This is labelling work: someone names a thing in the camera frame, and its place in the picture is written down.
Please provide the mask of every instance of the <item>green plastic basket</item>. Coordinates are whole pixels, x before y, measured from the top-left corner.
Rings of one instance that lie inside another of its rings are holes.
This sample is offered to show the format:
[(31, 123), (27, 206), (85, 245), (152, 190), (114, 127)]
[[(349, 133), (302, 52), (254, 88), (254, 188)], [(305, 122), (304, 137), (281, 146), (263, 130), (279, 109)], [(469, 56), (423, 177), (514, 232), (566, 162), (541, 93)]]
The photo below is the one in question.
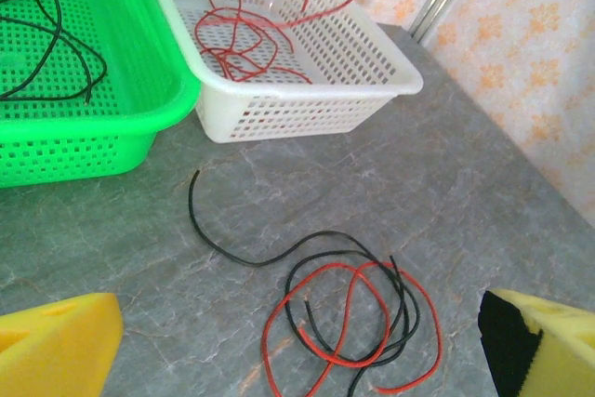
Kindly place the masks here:
[[(184, 118), (200, 93), (158, 0), (60, 2), (64, 28), (106, 59), (108, 75), (87, 105), (84, 98), (0, 100), (0, 187), (133, 169), (147, 156), (156, 133)], [(0, 4), (0, 15), (44, 22), (33, 0)], [(0, 21), (0, 91), (25, 79), (50, 37)], [(99, 62), (86, 60), (98, 73)], [(78, 58), (57, 46), (26, 93), (56, 95), (56, 89), (84, 85)]]

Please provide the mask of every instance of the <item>basket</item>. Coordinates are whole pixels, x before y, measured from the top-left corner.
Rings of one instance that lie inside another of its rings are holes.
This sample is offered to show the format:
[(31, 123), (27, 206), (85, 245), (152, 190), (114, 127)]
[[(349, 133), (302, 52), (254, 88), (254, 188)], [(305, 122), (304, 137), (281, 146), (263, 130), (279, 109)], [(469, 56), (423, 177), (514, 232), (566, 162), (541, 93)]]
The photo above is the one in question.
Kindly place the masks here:
[[(282, 47), (279, 63), (306, 74), (313, 82), (309, 85), (283, 72), (244, 83), (225, 79), (215, 61), (200, 55), (193, 34), (196, 22), (212, 9), (208, 1), (160, 1), (188, 64), (203, 82), (196, 111), (205, 133), (215, 142), (349, 132), (392, 98), (417, 93), (423, 85), (416, 68), (355, 3), (286, 30), (295, 52)], [(245, 9), (276, 22), (300, 17), (303, 3), (243, 1)], [(309, 12), (344, 1), (311, 0)], [(218, 7), (237, 7), (237, 0), (215, 2)], [(204, 39), (209, 45), (229, 44), (230, 25), (207, 30), (210, 33)], [(238, 35), (240, 45), (243, 38)]]
[[(157, 131), (186, 116), (200, 92), (157, 0), (60, 2), (64, 28), (106, 59), (108, 74), (88, 104), (0, 100), (0, 187), (133, 169)], [(33, 0), (0, 4), (0, 16), (48, 25)], [(1, 91), (25, 79), (47, 43), (47, 34), (0, 20)], [(97, 73), (99, 62), (87, 60)], [(56, 46), (29, 93), (80, 87), (80, 65), (68, 47)]]

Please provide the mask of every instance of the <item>yellow foam block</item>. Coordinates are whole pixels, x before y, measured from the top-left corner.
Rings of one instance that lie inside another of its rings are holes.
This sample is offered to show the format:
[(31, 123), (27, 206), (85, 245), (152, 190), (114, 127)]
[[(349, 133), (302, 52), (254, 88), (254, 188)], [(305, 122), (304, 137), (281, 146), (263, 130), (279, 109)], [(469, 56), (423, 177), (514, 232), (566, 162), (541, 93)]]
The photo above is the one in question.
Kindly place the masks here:
[(122, 333), (107, 293), (0, 316), (0, 395), (98, 397)]
[(543, 337), (519, 397), (595, 397), (595, 313), (510, 290), (492, 290)]

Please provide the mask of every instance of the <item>red wire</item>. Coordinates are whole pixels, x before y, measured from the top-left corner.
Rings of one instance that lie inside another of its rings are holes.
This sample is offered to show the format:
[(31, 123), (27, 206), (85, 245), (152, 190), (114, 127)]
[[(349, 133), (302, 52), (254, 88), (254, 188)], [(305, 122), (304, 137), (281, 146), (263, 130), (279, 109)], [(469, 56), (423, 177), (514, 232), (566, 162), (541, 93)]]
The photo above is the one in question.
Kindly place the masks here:
[[(293, 70), (290, 68), (273, 65), (275, 59), (277, 58), (277, 56), (279, 54), (279, 46), (278, 46), (277, 42), (267, 32), (265, 32), (264, 28), (272, 28), (274, 31), (279, 33), (287, 41), (290, 51), (293, 54), (294, 53), (293, 44), (292, 44), (291, 40), (289, 39), (289, 37), (287, 36), (287, 34), (283, 32), (283, 30), (282, 30), (283, 28), (296, 27), (302, 23), (329, 16), (331, 14), (338, 12), (340, 9), (343, 9), (344, 7), (348, 6), (353, 1), (354, 0), (346, 0), (345, 2), (338, 5), (337, 7), (333, 7), (326, 11), (321, 11), (319, 13), (311, 14), (311, 15), (305, 16), (298, 20), (293, 20), (293, 21), (283, 22), (283, 23), (274, 23), (264, 16), (261, 16), (257, 13), (253, 13), (251, 11), (244, 10), (243, 9), (243, 0), (238, 0), (238, 6), (236, 8), (234, 8), (234, 7), (216, 7), (214, 0), (208, 0), (210, 6), (213, 9), (211, 11), (206, 12), (205, 15), (196, 22), (196, 25), (194, 26), (194, 36), (196, 38), (196, 42), (202, 48), (201, 54), (208, 54), (212, 58), (214, 58), (215, 61), (217, 62), (217, 64), (219, 65), (221, 71), (223, 72), (223, 76), (231, 79), (232, 81), (235, 81), (235, 82), (248, 81), (249, 79), (252, 79), (256, 76), (267, 73), (268, 71), (275, 70), (275, 71), (279, 71), (279, 72), (294, 74), (294, 75), (300, 77), (301, 79), (303, 79), (306, 83), (312, 84), (311, 79), (303, 73), (299, 73), (296, 70)], [(301, 8), (302, 13), (304, 13), (306, 11), (306, 8), (308, 7), (309, 2), (310, 2), (310, 0), (304, 0), (304, 3)], [(233, 13), (233, 16), (232, 17), (221, 16), (218, 14), (220, 12)], [(249, 18), (245, 17), (245, 15), (251, 16), (256, 19), (255, 20), (249, 19)], [(201, 27), (221, 25), (221, 24), (227, 24), (227, 23), (230, 23), (233, 26), (232, 33), (231, 33), (231, 42), (230, 42), (229, 47), (227, 47), (227, 48), (211, 47), (211, 46), (207, 46), (202, 41), (202, 39), (200, 37), (200, 33), (199, 33), (199, 29)], [(258, 37), (258, 40), (252, 46), (250, 46), (244, 50), (238, 51), (234, 47), (235, 47), (237, 39), (238, 39), (238, 31), (239, 31), (239, 27), (241, 25), (247, 26), (248, 29), (250, 29), (253, 33), (255, 33), (256, 36)], [(248, 56), (248, 53), (258, 50), (267, 41), (272, 44), (273, 52), (272, 52), (272, 55), (271, 55), (271, 58), (269, 59), (269, 61), (264, 66), (260, 66), (252, 58), (250, 58)], [(234, 64), (233, 62), (231, 62), (233, 57), (238, 57), (241, 60), (247, 62), (247, 64), (254, 67), (255, 70), (250, 71), (244, 67), (240, 67), (237, 64)], [(236, 71), (243, 76), (238, 78), (233, 74), (233, 71)]]
[[(390, 262), (385, 262), (384, 265), (387, 268), (392, 268), (392, 264)], [(349, 270), (353, 273), (353, 276), (351, 278), (350, 281), (350, 286), (349, 286), (349, 290), (348, 290), (348, 295), (347, 295), (347, 299), (346, 299), (346, 303), (345, 303), (345, 310), (344, 310), (344, 316), (343, 316), (343, 325), (341, 328), (341, 334), (339, 337), (339, 341), (337, 343), (337, 347), (335, 348), (335, 352), (332, 355), (327, 354), (326, 352), (321, 351), (320, 349), (318, 349), (314, 343), (311, 341), (311, 339), (306, 335), (305, 331), (303, 330), (303, 328), (299, 329), (299, 333), (300, 335), (303, 336), (304, 340), (306, 341), (306, 343), (308, 344), (308, 346), (321, 358), (324, 358), (327, 361), (327, 365), (324, 368), (324, 371), (322, 372), (322, 374), (320, 375), (320, 377), (316, 380), (316, 383), (312, 386), (311, 390), (306, 394), (306, 397), (311, 397), (312, 395), (314, 395), (322, 386), (322, 384), (324, 383), (324, 380), (326, 379), (326, 377), (328, 376), (328, 374), (330, 373), (332, 367), (336, 364), (338, 365), (342, 365), (345, 367), (356, 367), (356, 368), (360, 368), (360, 367), (365, 367), (366, 365), (370, 365), (371, 363), (373, 363), (375, 360), (377, 360), (377, 358), (382, 354), (382, 351), (384, 350), (384, 348), (386, 347), (386, 344), (389, 340), (390, 337), (390, 313), (389, 310), (384, 302), (384, 300), (382, 299), (382, 296), (379, 295), (379, 293), (377, 292), (376, 288), (369, 282), (369, 280), (364, 276), (364, 274), (362, 273), (363, 270), (370, 268), (370, 267), (374, 267), (376, 266), (376, 263), (374, 262), (367, 262), (364, 265), (362, 265), (361, 267), (359, 267), (358, 269), (355, 269), (354, 267), (352, 267), (351, 265), (348, 264), (343, 264), (340, 262), (334, 262), (334, 263), (329, 263), (324, 265), (323, 267), (315, 270), (314, 272), (312, 272), (310, 275), (308, 275), (303, 281), (301, 281), (299, 284), (297, 284), (282, 300), (281, 302), (277, 305), (277, 307), (274, 309), (274, 311), (272, 312), (271, 316), (269, 317), (269, 319), (267, 320), (267, 323), (265, 324), (264, 327), (264, 331), (262, 334), (262, 343), (261, 343), (261, 349), (262, 349), (262, 356), (263, 356), (263, 363), (265, 366), (265, 371), (267, 374), (267, 379), (271, 385), (271, 390), (274, 394), (275, 397), (283, 397), (282, 394), (280, 393), (279, 389), (277, 388), (277, 385), (274, 381), (274, 376), (272, 374), (272, 368), (271, 368), (271, 361), (269, 358), (269, 349), (268, 349), (268, 335), (269, 332), (271, 330), (271, 326), (272, 323), (274, 322), (275, 318), (279, 315), (279, 313), (281, 312), (281, 310), (283, 309), (284, 305), (295, 296), (295, 294), (302, 289), (307, 283), (309, 283), (310, 281), (312, 281), (316, 276), (320, 275), (321, 273), (323, 273), (324, 271), (329, 271), (332, 269), (345, 269), (345, 270)], [(430, 298), (430, 295), (428, 294), (428, 292), (424, 289), (424, 287), (411, 275), (409, 274), (407, 271), (404, 271), (402, 269), (399, 269), (399, 272), (405, 277), (405, 279), (407, 279), (410, 283), (412, 283), (417, 290), (419, 290), (419, 292), (423, 295), (424, 299), (426, 301), (428, 301), (428, 304), (430, 306), (430, 310), (431, 310), (431, 314), (432, 314), (432, 319), (434, 322), (434, 326), (435, 326), (435, 330), (436, 330), (436, 338), (438, 340), (438, 352), (436, 355), (436, 360), (434, 361), (433, 366), (430, 368), (430, 370), (428, 372), (426, 372), (425, 374), (423, 374), (422, 376), (416, 378), (415, 380), (399, 386), (397, 388), (375, 388), (375, 390), (380, 393), (380, 394), (396, 394), (399, 392), (404, 392), (406, 390), (411, 390), (412, 388), (418, 386), (420, 383), (426, 381), (429, 377), (431, 377), (436, 370), (438, 369), (442, 358), (443, 358), (443, 341), (442, 341), (442, 331), (440, 328), (440, 321), (438, 319), (438, 312), (435, 309), (435, 306)], [(347, 336), (348, 333), (348, 326), (349, 326), (349, 319), (350, 319), (350, 306), (351, 306), (351, 295), (352, 295), (352, 290), (353, 287), (355, 286), (356, 282), (358, 280), (362, 280), (364, 281), (365, 285), (368, 287), (368, 289), (372, 292), (372, 294), (374, 295), (374, 297), (377, 299), (378, 304), (380, 305), (380, 309), (382, 310), (382, 312), (384, 313), (385, 316), (385, 333), (384, 336), (382, 338), (382, 341), (377, 349), (377, 351), (374, 353), (373, 359), (371, 359), (371, 361), (364, 361), (364, 362), (348, 362), (348, 361), (344, 361), (340, 358), (338, 358), (340, 351), (343, 347), (343, 343), (345, 340), (345, 337)]]

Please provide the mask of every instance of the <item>marble countertop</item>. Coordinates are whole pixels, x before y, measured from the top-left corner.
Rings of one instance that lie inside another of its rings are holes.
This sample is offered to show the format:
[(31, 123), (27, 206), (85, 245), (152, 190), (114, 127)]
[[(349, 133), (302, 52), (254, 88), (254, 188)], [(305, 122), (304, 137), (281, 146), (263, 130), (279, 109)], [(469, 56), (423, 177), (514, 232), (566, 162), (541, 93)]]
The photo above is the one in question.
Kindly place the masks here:
[[(310, 232), (342, 230), (380, 258), (393, 254), (426, 286), (444, 361), (406, 395), (496, 396), (477, 328), (483, 291), (506, 287), (595, 309), (595, 231), (425, 50), (402, 30), (387, 31), (425, 87), (347, 135), (217, 145), (192, 114), (159, 134), (129, 174), (0, 190), (0, 314), (114, 292), (126, 328), (105, 397), (272, 395), (259, 345), (285, 277), (307, 254), (345, 245), (312, 242), (258, 270), (214, 254), (188, 218), (200, 167), (200, 220), (234, 253), (259, 259)], [(311, 290), (325, 333), (338, 330), (345, 283), (331, 275)], [(354, 301), (353, 354), (379, 327), (365, 298)], [(357, 324), (358, 314), (368, 324)], [(435, 342), (422, 306), (403, 357), (366, 373), (356, 395), (424, 372)], [(270, 344), (284, 396), (303, 395), (324, 365), (283, 318)], [(350, 377), (335, 369), (319, 395), (346, 395)]]

